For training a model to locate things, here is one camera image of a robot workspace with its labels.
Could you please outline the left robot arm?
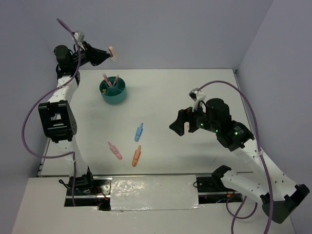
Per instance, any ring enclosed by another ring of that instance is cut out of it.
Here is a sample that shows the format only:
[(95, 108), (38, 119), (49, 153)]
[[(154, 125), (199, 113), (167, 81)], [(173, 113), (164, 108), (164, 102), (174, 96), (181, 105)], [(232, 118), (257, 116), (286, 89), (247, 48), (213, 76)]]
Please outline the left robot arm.
[(78, 68), (90, 63), (98, 66), (105, 60), (114, 60), (116, 53), (112, 46), (107, 51), (92, 47), (83, 41), (79, 49), (71, 51), (65, 45), (54, 49), (57, 59), (58, 90), (54, 91), (50, 99), (38, 106), (39, 116), (44, 134), (64, 154), (66, 164), (70, 170), (67, 187), (72, 194), (91, 194), (96, 187), (93, 175), (83, 160), (76, 141), (77, 122), (70, 107), (70, 101), (80, 83)]

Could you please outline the orange slim highlighter pen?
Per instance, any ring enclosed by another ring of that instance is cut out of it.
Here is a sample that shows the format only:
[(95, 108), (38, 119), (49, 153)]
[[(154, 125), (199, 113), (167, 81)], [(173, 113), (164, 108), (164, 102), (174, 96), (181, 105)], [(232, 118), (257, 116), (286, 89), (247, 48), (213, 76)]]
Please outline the orange slim highlighter pen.
[(104, 77), (104, 79), (105, 79), (105, 81), (107, 83), (107, 86), (110, 87), (110, 84), (109, 84), (110, 80), (108, 79), (108, 77), (106, 76), (105, 73), (103, 73), (102, 75), (103, 75), (103, 77)]

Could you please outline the pink grey mini stapler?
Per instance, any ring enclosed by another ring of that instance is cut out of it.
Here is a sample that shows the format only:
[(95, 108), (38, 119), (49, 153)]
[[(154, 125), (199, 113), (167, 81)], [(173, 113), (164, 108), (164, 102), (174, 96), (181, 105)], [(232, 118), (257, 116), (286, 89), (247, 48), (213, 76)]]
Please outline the pink grey mini stapler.
[(108, 47), (107, 53), (110, 55), (110, 60), (111, 61), (116, 61), (116, 52), (112, 46)]

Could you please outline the orange stubby highlighter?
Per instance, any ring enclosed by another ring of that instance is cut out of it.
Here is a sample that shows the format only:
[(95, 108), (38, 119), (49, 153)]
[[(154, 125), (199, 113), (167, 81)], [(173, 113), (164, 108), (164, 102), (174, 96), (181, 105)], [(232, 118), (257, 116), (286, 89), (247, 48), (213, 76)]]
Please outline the orange stubby highlighter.
[(139, 147), (136, 149), (136, 151), (134, 153), (134, 157), (133, 157), (133, 160), (132, 160), (132, 166), (133, 167), (137, 166), (137, 163), (139, 161), (140, 155), (141, 155), (141, 145), (139, 145)]

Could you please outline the red slim highlighter pen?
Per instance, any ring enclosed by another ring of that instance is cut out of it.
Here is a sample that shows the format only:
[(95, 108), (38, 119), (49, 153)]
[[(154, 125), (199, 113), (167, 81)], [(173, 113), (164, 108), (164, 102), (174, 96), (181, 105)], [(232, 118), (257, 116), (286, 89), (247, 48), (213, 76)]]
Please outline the red slim highlighter pen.
[(114, 83), (113, 83), (113, 87), (117, 85), (118, 79), (119, 79), (119, 75), (117, 75), (117, 76), (115, 77), (115, 80), (114, 80)]

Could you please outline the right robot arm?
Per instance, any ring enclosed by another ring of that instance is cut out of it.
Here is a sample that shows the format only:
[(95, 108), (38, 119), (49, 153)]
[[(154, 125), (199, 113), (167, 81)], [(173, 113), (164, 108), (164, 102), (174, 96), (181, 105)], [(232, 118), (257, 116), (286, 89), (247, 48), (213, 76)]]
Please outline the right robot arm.
[(272, 198), (272, 220), (283, 223), (309, 194), (309, 188), (295, 183), (264, 151), (258, 151), (254, 135), (244, 124), (232, 120), (229, 106), (222, 99), (210, 99), (204, 103), (204, 108), (201, 106), (203, 103), (201, 100), (193, 107), (179, 110), (177, 119), (169, 128), (183, 136), (184, 124), (188, 123), (190, 133), (198, 129), (215, 133), (217, 141), (250, 167), (260, 181), (249, 180), (222, 165), (212, 173), (212, 186), (218, 191), (225, 188), (236, 190), (260, 202), (266, 215), (269, 214)]

